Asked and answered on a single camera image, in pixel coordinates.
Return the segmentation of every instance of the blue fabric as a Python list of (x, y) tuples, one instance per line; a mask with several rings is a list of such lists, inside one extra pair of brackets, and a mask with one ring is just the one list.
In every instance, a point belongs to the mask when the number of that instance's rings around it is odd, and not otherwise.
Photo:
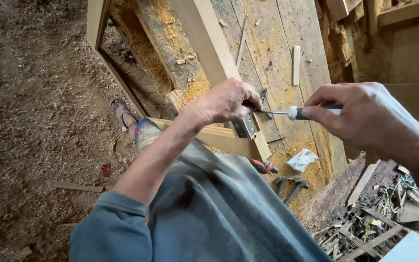
[(71, 262), (331, 261), (246, 158), (198, 143), (149, 207), (103, 193), (71, 236)]

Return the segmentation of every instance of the workbench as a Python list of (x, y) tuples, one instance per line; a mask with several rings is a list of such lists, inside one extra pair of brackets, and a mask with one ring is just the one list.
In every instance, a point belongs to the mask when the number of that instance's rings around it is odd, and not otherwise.
[[(89, 0), (88, 42), (121, 83), (123, 80), (101, 49), (102, 30), (108, 18), (129, 42), (133, 54), (143, 58), (141, 63), (149, 67), (148, 74), (175, 114), (192, 98), (229, 77), (240, 77), (259, 93), (267, 88), (265, 109), (282, 111), (292, 105), (302, 107), (313, 92), (330, 83), (313, 0)], [(246, 36), (241, 43), (243, 31)], [(143, 32), (149, 42), (137, 40)], [(142, 46), (147, 44), (155, 51), (152, 55), (143, 51)], [(295, 46), (300, 47), (298, 85), (293, 85), (292, 79)], [(239, 53), (242, 56), (237, 68)], [(137, 112), (146, 117), (133, 92), (122, 84)], [(319, 157), (302, 174), (310, 189), (301, 191), (291, 209), (298, 210), (346, 169), (342, 142), (316, 122), (290, 121), (284, 115), (273, 115), (269, 120), (264, 114), (253, 116), (253, 120), (262, 138), (254, 147), (247, 144), (249, 148), (265, 158), (266, 153), (281, 145), (270, 158), (280, 172), (265, 175), (267, 183), (281, 175), (298, 177), (285, 163), (302, 149)], [(265, 144), (280, 136), (285, 139), (269, 147)]]

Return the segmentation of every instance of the red object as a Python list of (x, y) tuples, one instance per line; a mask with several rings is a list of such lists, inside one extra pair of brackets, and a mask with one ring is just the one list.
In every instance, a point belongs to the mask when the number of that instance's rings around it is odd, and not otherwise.
[(108, 177), (111, 175), (111, 163), (108, 164), (104, 164), (101, 168), (101, 170), (103, 170), (103, 176), (104, 177)]

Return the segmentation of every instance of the screwdriver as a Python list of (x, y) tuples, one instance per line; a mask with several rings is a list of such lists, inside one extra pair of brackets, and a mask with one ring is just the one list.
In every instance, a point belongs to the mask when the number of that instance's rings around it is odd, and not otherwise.
[[(328, 109), (335, 115), (339, 115), (343, 105), (326, 105), (324, 108)], [(255, 111), (255, 113), (268, 113), (268, 114), (281, 114), (281, 115), (289, 115), (290, 120), (310, 120), (309, 118), (305, 117), (302, 114), (303, 107), (297, 107), (292, 105), (287, 112), (285, 111), (269, 111), (269, 110), (262, 110), (262, 111)]]

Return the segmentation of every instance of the scrap wood pile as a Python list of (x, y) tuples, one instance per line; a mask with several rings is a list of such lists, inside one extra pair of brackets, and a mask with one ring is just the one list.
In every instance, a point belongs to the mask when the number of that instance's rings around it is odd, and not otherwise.
[(396, 171), (393, 185), (375, 185), (378, 194), (367, 204), (312, 235), (334, 261), (378, 261), (410, 232), (400, 223), (419, 221), (419, 190), (408, 170), (397, 166)]

